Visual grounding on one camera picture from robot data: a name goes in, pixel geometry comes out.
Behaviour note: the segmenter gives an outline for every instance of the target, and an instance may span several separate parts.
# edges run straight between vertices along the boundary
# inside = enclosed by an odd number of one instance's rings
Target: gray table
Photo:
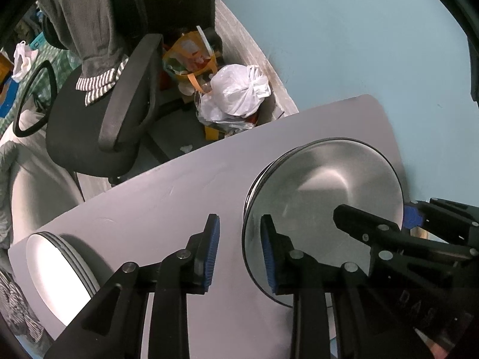
[[[363,95],[282,118],[176,158],[85,202],[42,230],[64,235],[103,283],[125,261],[156,263],[183,248],[191,234],[203,230],[209,213],[218,214],[221,237],[213,284],[207,295],[188,297],[191,357],[288,358],[291,309],[262,294],[243,262],[244,201],[269,163],[297,146],[330,137],[354,138],[378,149],[407,190],[389,121],[377,100]],[[25,244],[9,251],[14,273],[36,315],[56,338],[64,326],[29,278]]]

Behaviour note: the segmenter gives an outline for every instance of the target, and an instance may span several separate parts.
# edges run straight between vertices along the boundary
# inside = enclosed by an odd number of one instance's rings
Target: wall
[[[372,94],[393,126],[411,197],[479,205],[468,45],[439,0],[223,1],[300,111]]]

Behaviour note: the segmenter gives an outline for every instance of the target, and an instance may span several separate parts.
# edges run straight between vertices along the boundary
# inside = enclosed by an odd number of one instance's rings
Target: screw
[[[186,259],[186,258],[189,258],[191,255],[191,252],[190,250],[179,250],[177,253],[176,253],[176,257],[178,259]]]
[[[131,273],[135,271],[137,268],[137,264],[133,262],[126,262],[123,263],[123,266],[121,266],[121,270],[123,270],[124,273]]]
[[[304,256],[304,253],[300,250],[289,251],[289,256],[293,259],[301,259]]]
[[[346,271],[349,271],[350,273],[354,273],[358,270],[358,265],[356,265],[356,263],[353,263],[353,262],[346,262],[344,263],[344,269]]]
[[[392,252],[391,251],[381,251],[379,254],[379,257],[382,260],[391,260],[392,259]]]

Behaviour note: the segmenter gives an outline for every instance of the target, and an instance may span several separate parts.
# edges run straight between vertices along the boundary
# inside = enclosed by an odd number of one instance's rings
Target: stainless steel plate
[[[242,243],[246,266],[263,292],[292,304],[291,296],[275,296],[267,283],[259,225],[263,214],[271,214],[276,230],[319,262],[339,267],[351,261],[368,272],[369,247],[334,225],[332,213],[340,204],[401,227],[401,185],[377,150],[354,140],[322,140],[286,153],[262,171],[246,198]]]

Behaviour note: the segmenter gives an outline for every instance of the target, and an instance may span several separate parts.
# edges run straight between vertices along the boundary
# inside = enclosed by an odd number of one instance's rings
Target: black office chair
[[[162,69],[162,35],[144,35],[147,19],[143,0],[112,2],[114,12],[123,12],[118,19],[115,15],[120,33],[131,47],[135,47],[113,90],[86,107],[85,92],[75,88],[81,67],[70,74],[57,93],[53,68],[49,61],[45,61],[27,84],[13,131],[18,137],[26,137],[48,122],[46,148],[55,163],[71,172],[107,177],[114,185],[119,182],[118,177],[133,166],[140,140],[160,163],[168,161],[147,130],[159,117],[181,109],[184,103],[179,98],[160,104],[157,79]],[[45,29],[47,41],[50,39],[58,44],[48,21],[44,21]],[[21,130],[19,120],[23,104],[42,69],[47,69],[49,75],[51,105],[39,122]]]

